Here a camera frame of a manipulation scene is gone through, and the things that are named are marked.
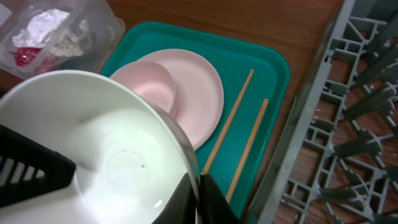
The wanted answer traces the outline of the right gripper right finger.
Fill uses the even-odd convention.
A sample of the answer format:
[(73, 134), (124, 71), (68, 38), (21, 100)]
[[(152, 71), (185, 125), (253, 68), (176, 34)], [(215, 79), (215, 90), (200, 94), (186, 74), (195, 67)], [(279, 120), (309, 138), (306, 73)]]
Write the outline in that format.
[(200, 208), (204, 224), (239, 224), (239, 219), (210, 174), (200, 176)]

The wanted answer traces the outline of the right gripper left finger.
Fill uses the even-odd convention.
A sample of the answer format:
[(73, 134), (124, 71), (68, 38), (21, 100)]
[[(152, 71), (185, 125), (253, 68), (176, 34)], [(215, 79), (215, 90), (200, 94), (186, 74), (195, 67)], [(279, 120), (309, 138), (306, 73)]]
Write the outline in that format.
[(195, 224), (196, 201), (188, 173), (184, 174), (171, 198), (152, 224)]

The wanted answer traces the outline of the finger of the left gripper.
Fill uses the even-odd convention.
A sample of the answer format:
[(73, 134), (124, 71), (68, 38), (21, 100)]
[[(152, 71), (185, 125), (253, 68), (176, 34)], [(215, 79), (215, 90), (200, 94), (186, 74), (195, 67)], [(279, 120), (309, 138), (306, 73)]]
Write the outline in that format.
[(1, 126), (1, 207), (68, 187), (76, 164)]

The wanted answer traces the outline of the white bowl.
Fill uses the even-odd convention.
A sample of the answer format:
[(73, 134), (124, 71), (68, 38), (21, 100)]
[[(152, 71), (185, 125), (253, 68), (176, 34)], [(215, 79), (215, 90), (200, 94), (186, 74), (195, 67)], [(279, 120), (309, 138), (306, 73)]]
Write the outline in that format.
[(2, 223), (152, 223), (186, 173), (200, 202), (181, 127), (102, 75), (59, 70), (23, 81), (1, 98), (1, 126), (76, 164), (68, 187), (1, 207)]

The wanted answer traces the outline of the red snack wrapper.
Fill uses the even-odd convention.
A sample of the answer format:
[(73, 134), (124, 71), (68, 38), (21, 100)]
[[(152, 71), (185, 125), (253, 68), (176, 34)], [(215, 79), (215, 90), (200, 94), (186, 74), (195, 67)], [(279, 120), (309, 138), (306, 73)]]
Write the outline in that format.
[[(25, 67), (31, 64), (39, 55), (42, 49), (36, 47), (19, 47), (16, 52), (8, 51), (14, 57), (17, 66)], [(57, 66), (57, 61), (50, 57), (45, 57), (35, 68), (35, 72), (44, 73), (52, 71)]]

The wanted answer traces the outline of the aluminium foil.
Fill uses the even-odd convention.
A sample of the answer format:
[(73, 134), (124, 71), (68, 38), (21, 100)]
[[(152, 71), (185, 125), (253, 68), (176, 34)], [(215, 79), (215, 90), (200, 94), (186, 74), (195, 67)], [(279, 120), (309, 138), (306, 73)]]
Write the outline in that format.
[(86, 19), (80, 21), (78, 28), (81, 34), (75, 34), (67, 28), (60, 36), (60, 40), (51, 48), (50, 53), (56, 57), (79, 57), (93, 46), (92, 31)]

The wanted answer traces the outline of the white napkin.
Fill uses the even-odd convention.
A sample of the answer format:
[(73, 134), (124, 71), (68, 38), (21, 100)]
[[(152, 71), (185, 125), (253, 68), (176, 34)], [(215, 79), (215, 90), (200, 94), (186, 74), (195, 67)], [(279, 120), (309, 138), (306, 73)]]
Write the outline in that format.
[(49, 9), (34, 16), (25, 29), (12, 37), (15, 47), (43, 48), (55, 34), (62, 22), (68, 18), (69, 12)]

